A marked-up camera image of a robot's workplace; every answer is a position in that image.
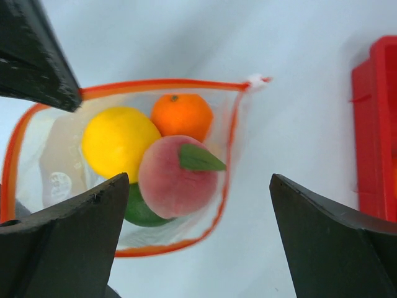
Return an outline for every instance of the lime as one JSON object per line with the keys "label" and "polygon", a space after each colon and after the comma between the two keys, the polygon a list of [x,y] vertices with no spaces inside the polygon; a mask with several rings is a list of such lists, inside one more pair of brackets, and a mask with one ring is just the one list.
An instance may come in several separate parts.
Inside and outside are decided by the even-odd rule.
{"label": "lime", "polygon": [[124,219],[140,227],[158,227],[174,220],[163,219],[150,210],[142,198],[138,183],[130,185],[130,194]]}

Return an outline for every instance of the red plastic box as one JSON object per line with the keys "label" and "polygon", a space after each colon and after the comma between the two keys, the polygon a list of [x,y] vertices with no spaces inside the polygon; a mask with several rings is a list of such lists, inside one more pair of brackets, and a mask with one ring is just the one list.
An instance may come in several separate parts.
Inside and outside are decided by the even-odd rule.
{"label": "red plastic box", "polygon": [[397,36],[385,36],[352,72],[360,211],[396,222]]}

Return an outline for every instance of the white table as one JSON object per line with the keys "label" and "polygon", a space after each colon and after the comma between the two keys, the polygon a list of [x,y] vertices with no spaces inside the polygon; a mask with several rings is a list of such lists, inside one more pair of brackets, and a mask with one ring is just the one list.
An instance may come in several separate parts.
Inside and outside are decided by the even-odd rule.
{"label": "white table", "polygon": [[[357,208],[350,71],[397,34],[395,0],[44,0],[82,87],[143,78],[273,76],[225,216],[178,253],[115,260],[123,298],[293,298],[269,195],[272,173]],[[0,98],[0,155],[29,102]]]}

